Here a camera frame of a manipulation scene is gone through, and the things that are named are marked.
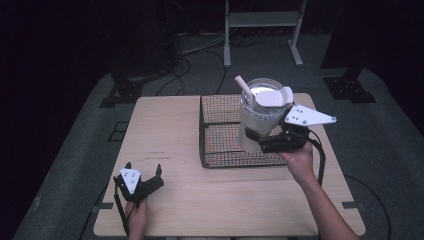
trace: person's right arm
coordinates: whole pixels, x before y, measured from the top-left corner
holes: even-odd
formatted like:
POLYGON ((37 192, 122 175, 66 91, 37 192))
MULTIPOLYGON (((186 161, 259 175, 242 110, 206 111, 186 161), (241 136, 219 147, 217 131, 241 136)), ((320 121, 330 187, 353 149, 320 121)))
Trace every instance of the person's right arm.
POLYGON ((319 233, 324 240, 359 239, 337 211, 330 198, 319 185, 313 171, 312 144, 294 153, 278 153, 286 163, 308 200, 319 233))

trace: wooden table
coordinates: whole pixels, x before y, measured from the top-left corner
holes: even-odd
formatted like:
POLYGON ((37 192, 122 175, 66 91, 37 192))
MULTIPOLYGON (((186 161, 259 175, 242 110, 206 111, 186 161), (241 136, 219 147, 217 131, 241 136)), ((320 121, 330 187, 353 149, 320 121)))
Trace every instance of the wooden table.
MULTIPOLYGON (((295 102, 315 108, 307 94, 295 94, 295 102)), ((148 200, 147 236, 317 235, 306 198, 285 166, 201 166, 199 106, 200 96, 142 97, 137 101, 103 199, 103 203, 113 203, 113 208, 99 211, 95 234, 125 235, 113 199, 112 176, 118 176, 131 162, 133 169, 141 170, 143 181, 154 176, 157 164, 163 170, 165 185, 148 200)), ((364 234, 358 210, 342 206, 353 198, 324 128, 318 125, 310 129, 321 138, 327 156, 325 191, 353 230, 364 234)), ((317 173, 319 155, 314 151, 317 173)))

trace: hand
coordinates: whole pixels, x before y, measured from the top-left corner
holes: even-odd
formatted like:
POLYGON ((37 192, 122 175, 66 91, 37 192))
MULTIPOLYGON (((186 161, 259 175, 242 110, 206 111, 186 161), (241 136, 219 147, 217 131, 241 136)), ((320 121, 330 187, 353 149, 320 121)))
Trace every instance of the hand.
POLYGON ((303 149, 296 152, 277 154, 286 161, 290 173, 301 187, 310 181, 317 180, 313 167, 312 144, 309 141, 306 142, 303 149))
POLYGON ((137 208, 135 203, 127 202, 125 206, 125 216, 129 229, 129 240, 141 240, 147 225, 147 198, 140 202, 137 208))

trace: forearm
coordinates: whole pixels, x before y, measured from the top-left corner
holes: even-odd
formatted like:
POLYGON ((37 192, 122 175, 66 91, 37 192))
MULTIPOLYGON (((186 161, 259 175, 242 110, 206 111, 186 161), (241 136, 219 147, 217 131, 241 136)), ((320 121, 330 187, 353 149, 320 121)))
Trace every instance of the forearm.
POLYGON ((359 239, 337 211, 318 181, 302 184, 312 215, 324 240, 359 239))

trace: person's right hand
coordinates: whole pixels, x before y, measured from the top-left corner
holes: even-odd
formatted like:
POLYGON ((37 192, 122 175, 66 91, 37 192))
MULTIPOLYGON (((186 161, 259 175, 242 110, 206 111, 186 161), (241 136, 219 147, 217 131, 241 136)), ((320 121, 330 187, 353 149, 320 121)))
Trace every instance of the person's right hand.
POLYGON ((286 161, 290 173, 301 187, 310 181, 317 181, 313 167, 312 144, 309 141, 303 149, 292 153, 279 152, 277 155, 286 161))

